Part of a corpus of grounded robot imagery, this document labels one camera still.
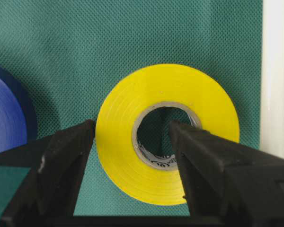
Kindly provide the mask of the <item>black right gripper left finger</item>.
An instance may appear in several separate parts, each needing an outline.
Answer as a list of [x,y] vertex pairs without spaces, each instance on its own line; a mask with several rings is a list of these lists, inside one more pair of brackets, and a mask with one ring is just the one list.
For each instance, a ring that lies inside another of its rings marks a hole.
[[0,153],[0,227],[72,216],[95,136],[86,120]]

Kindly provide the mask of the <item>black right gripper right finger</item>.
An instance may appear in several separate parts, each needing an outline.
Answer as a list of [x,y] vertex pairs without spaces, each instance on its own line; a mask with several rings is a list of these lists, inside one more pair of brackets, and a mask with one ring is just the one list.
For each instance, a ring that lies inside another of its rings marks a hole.
[[284,227],[284,159],[179,121],[169,124],[191,216],[229,227]]

